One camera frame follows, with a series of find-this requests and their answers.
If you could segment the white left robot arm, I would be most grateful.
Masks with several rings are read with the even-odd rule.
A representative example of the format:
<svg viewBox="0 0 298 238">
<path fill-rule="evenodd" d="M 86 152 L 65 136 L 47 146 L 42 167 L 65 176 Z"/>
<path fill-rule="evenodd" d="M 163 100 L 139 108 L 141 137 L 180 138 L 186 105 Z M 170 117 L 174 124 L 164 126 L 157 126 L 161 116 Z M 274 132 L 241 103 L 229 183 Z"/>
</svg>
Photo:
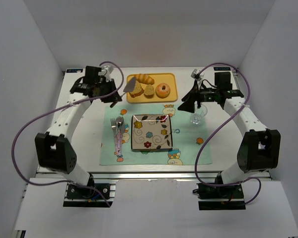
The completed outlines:
<svg viewBox="0 0 298 238">
<path fill-rule="evenodd" d="M 92 186 L 91 174 L 77 162 L 71 141 L 83 114 L 95 98 L 104 103 L 120 102 L 114 79 L 113 66 L 101 64 L 87 66 L 85 75 L 78 78 L 70 89 L 66 108 L 45 133 L 35 137 L 39 165 L 61 174 L 64 178 L 83 186 Z"/>
</svg>

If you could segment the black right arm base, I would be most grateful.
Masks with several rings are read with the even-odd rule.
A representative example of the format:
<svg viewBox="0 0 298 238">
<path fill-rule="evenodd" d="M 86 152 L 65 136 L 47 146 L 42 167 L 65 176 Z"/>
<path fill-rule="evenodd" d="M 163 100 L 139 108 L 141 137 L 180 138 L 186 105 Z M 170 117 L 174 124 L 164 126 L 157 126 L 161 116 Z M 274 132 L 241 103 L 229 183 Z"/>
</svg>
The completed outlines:
<svg viewBox="0 0 298 238">
<path fill-rule="evenodd" d="M 240 182 L 225 185 L 220 173 L 214 182 L 201 182 L 198 179 L 197 188 L 192 191 L 198 197 L 200 211 L 245 210 L 244 193 Z"/>
</svg>

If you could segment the seeded bread slice large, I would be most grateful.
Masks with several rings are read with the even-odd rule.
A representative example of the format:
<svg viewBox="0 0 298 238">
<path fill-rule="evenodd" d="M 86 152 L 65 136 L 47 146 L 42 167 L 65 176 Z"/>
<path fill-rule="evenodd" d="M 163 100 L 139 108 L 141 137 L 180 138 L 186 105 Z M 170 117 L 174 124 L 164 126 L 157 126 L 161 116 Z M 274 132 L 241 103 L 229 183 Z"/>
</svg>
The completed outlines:
<svg viewBox="0 0 298 238">
<path fill-rule="evenodd" d="M 140 96 L 143 93 L 144 93 L 144 90 L 143 90 L 141 84 L 138 81 L 136 81 L 134 90 L 132 92 L 129 92 L 129 95 L 132 98 L 135 98 L 135 97 Z"/>
</svg>

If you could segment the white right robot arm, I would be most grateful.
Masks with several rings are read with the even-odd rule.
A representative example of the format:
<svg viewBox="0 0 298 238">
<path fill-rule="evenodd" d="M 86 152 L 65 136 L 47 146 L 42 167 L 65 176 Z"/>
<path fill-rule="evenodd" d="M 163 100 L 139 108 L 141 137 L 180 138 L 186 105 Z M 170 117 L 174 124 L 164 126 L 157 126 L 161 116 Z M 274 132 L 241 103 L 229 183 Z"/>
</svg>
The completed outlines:
<svg viewBox="0 0 298 238">
<path fill-rule="evenodd" d="M 230 116 L 225 124 L 234 121 L 241 135 L 237 160 L 226 170 L 220 172 L 211 187 L 225 187 L 240 184 L 250 176 L 278 165 L 281 134 L 276 129 L 265 126 L 248 107 L 246 98 L 238 89 L 233 89 L 231 73 L 216 72 L 215 83 L 209 88 L 205 79 L 193 71 L 195 80 L 192 89 L 182 98 L 178 110 L 194 113 L 202 103 L 216 102 Z"/>
</svg>

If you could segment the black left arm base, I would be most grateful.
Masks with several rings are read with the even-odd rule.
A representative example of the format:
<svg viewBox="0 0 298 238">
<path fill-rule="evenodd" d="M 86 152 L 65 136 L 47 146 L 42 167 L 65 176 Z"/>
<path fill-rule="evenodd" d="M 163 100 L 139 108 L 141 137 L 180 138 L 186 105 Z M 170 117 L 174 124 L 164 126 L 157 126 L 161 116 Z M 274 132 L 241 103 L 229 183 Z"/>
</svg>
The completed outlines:
<svg viewBox="0 0 298 238">
<path fill-rule="evenodd" d="M 63 206 L 72 208 L 109 208 L 114 199 L 115 186 L 107 181 L 97 181 L 92 175 L 87 186 L 96 189 L 87 189 L 68 183 L 64 195 Z"/>
</svg>

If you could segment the metal spatula wooden handle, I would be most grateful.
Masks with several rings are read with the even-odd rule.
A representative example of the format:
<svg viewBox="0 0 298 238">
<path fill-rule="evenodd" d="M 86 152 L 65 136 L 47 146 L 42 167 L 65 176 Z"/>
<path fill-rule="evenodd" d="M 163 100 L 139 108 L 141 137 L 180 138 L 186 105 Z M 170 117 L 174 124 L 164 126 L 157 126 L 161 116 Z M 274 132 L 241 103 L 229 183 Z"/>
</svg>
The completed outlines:
<svg viewBox="0 0 298 238">
<path fill-rule="evenodd" d="M 119 92 L 116 92 L 110 100 L 110 108 L 113 108 L 118 102 L 122 101 L 122 97 L 128 92 L 132 92 L 136 86 L 136 79 L 133 77 L 129 82 L 126 83 L 123 94 L 120 95 Z"/>
</svg>

